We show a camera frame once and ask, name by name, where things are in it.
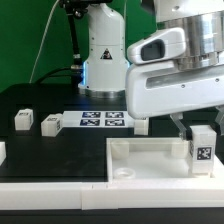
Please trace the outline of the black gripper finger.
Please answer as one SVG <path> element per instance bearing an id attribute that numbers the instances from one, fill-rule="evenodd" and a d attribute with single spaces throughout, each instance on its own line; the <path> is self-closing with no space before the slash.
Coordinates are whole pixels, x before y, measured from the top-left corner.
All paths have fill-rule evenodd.
<path id="1" fill-rule="evenodd" d="M 174 113 L 170 115 L 170 118 L 179 129 L 179 137 L 182 140 L 190 141 L 192 139 L 192 131 L 189 126 L 184 123 L 182 113 Z"/>
<path id="2" fill-rule="evenodd" d="M 215 119 L 215 122 L 217 124 L 217 130 L 221 136 L 224 136 L 224 105 L 218 106 L 217 110 L 218 114 Z"/>

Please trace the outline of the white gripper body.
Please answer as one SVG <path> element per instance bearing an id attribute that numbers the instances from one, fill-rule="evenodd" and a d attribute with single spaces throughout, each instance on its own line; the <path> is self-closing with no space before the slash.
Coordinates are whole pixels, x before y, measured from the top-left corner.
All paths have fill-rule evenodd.
<path id="1" fill-rule="evenodd" d="M 173 61 L 132 65 L 126 104 L 134 119 L 224 105 L 224 64 L 188 71 Z"/>

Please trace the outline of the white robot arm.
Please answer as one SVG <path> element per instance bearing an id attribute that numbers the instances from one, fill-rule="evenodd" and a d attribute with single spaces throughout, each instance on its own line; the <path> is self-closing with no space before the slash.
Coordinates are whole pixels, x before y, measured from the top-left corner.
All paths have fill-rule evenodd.
<path id="1" fill-rule="evenodd" d="M 127 50 L 126 104 L 131 117 L 171 117 L 186 140 L 182 114 L 219 110 L 224 133 L 224 0 L 142 0 L 160 28 Z"/>

